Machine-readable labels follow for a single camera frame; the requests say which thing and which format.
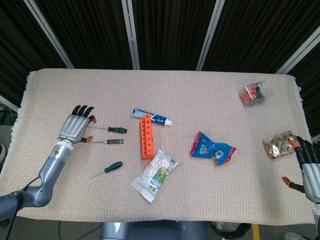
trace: screwdriver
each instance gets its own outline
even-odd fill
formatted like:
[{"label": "screwdriver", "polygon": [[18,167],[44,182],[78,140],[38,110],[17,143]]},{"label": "screwdriver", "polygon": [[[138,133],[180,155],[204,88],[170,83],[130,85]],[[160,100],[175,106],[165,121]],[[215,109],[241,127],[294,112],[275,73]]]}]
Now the screwdriver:
[{"label": "screwdriver", "polygon": [[118,169],[118,168],[120,168],[121,166],[122,166],[122,161],[118,161],[118,162],[112,164],[111,166],[108,166],[107,168],[105,168],[103,172],[100,172],[99,174],[97,174],[97,175],[95,175],[95,176],[93,176],[93,177],[90,177],[89,179],[93,179],[93,178],[99,176],[100,174],[108,173],[108,172],[110,172],[110,171],[112,171],[112,170]]},{"label": "screwdriver", "polygon": [[89,126],[89,128],[92,129],[105,129],[108,130],[108,132],[115,132],[115,133],[120,133],[120,134],[125,134],[127,132],[127,129],[123,127],[97,127],[97,126]]}]

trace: woven fabric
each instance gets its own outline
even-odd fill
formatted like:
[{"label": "woven fabric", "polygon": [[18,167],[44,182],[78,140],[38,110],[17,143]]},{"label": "woven fabric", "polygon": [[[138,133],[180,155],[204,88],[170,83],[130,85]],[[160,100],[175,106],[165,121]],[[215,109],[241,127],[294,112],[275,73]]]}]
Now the woven fabric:
[{"label": "woven fabric", "polygon": [[[246,84],[267,81],[273,95],[244,108],[238,96]],[[60,174],[51,202],[24,208],[32,219],[92,222],[145,220],[224,221],[288,225],[312,223],[313,204],[289,189],[281,177],[302,183],[295,154],[271,159],[263,139],[291,130],[310,139],[295,79],[289,75],[205,71],[42,69],[29,76],[0,175],[0,194],[23,188],[38,176],[60,128],[76,105],[94,106],[96,127],[123,127],[119,134],[88,128],[95,141],[79,143]],[[153,203],[131,181],[148,164],[142,160],[139,119],[134,107],[168,117],[172,126],[153,124],[155,150],[181,164]],[[190,157],[202,131],[214,142],[236,147],[230,162]],[[123,166],[90,177],[115,162]]]}]

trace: orange toy brick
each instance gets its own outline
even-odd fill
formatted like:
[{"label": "orange toy brick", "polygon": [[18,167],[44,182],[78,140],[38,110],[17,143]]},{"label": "orange toy brick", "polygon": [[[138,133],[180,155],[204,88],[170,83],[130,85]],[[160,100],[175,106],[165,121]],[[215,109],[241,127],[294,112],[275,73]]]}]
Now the orange toy brick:
[{"label": "orange toy brick", "polygon": [[150,114],[140,119],[142,159],[153,159],[155,157],[154,140],[152,134],[152,123]]}]

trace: blue snack bag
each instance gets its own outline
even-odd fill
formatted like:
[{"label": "blue snack bag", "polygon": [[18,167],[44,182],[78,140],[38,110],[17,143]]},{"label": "blue snack bag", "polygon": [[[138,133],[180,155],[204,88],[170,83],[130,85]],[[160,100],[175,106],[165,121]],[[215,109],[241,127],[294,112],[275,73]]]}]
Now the blue snack bag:
[{"label": "blue snack bag", "polygon": [[215,143],[201,131],[196,135],[193,147],[190,151],[190,155],[195,158],[214,158],[217,161],[217,165],[227,163],[236,148],[226,143]]}]

